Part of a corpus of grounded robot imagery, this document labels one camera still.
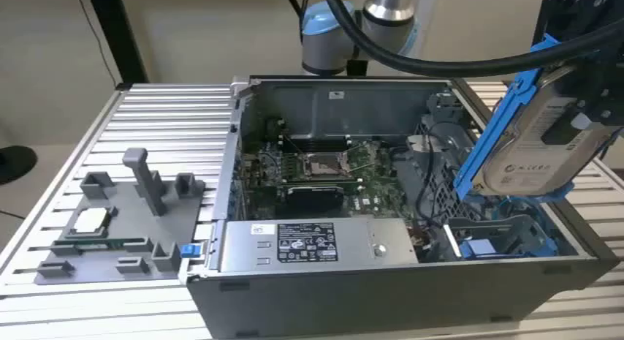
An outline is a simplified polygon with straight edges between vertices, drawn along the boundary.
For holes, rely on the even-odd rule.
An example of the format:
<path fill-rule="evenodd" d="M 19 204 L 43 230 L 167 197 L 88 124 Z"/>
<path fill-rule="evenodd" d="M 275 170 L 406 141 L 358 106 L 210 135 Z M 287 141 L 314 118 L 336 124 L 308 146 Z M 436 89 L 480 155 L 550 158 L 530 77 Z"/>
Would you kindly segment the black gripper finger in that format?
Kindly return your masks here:
<path fill-rule="evenodd" d="M 542 136 L 544 143 L 570 143 L 580 132 L 623 125 L 623 44 L 606 45 L 576 58 L 556 83 L 556 93 L 572 98 L 563 115 Z"/>

